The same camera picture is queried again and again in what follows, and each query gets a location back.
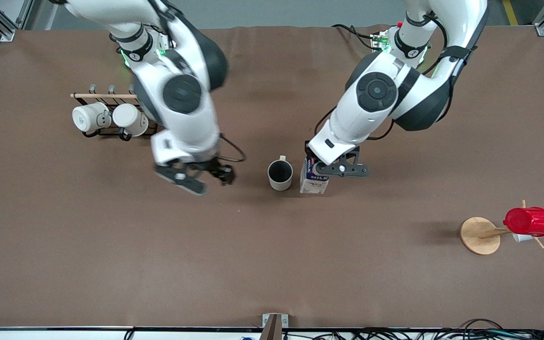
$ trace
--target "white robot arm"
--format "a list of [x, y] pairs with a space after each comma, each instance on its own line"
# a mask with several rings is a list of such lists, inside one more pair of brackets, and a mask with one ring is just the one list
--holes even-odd
[[[346, 92], [306, 153], [326, 176], [364, 177], [358, 145], [385, 120], [406, 131], [429, 128], [444, 118], [453, 86], [482, 33], [486, 0], [405, 0], [406, 20], [389, 30], [391, 50], [365, 56], [346, 84]], [[445, 45], [431, 78], [414, 69], [429, 39], [441, 24]]]
[[[203, 171], [231, 184], [234, 169], [220, 164], [220, 130], [210, 91], [224, 84], [227, 61], [220, 48], [167, 0], [50, 0], [76, 17], [106, 27], [132, 69], [134, 91], [145, 114], [165, 127], [151, 137], [158, 176], [202, 195]], [[161, 28], [173, 48], [161, 50]]]

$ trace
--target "yellow tape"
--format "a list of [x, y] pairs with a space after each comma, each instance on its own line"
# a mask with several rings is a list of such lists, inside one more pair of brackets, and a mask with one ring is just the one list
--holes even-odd
[[518, 19], [513, 11], [513, 6], [511, 6], [511, 0], [503, 0], [503, 7], [505, 7], [505, 13], [507, 13], [507, 19], [509, 19], [509, 25], [518, 26]]

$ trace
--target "floor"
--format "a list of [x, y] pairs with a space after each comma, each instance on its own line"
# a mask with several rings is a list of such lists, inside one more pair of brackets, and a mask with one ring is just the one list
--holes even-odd
[[[346, 6], [343, 0], [176, 0], [175, 4], [195, 26], [203, 29], [233, 26], [331, 26], [337, 23], [370, 26], [375, 23], [393, 24], [404, 18], [404, 5], [392, 0], [353, 0], [350, 6]], [[489, 0], [488, 25], [529, 24], [543, 4], [544, 0]], [[44, 1], [36, 11], [32, 25], [36, 30], [101, 29], [99, 25], [78, 19], [64, 7], [54, 6], [48, 1]]]

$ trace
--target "brown tabletop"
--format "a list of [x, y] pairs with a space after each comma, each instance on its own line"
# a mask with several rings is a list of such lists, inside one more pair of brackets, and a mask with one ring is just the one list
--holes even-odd
[[207, 33], [231, 65], [213, 95], [220, 127], [249, 159], [231, 187], [205, 176], [203, 197], [153, 173], [147, 140], [74, 127], [69, 93], [131, 82], [107, 32], [2, 44], [0, 325], [250, 326], [284, 312], [298, 327], [544, 328], [544, 250], [507, 236], [477, 256], [457, 234], [473, 216], [500, 226], [522, 198], [544, 207], [534, 28], [486, 28], [447, 118], [363, 144], [372, 174], [323, 196], [300, 195], [297, 176], [274, 192], [266, 167], [284, 154], [301, 168], [365, 48], [335, 28]]

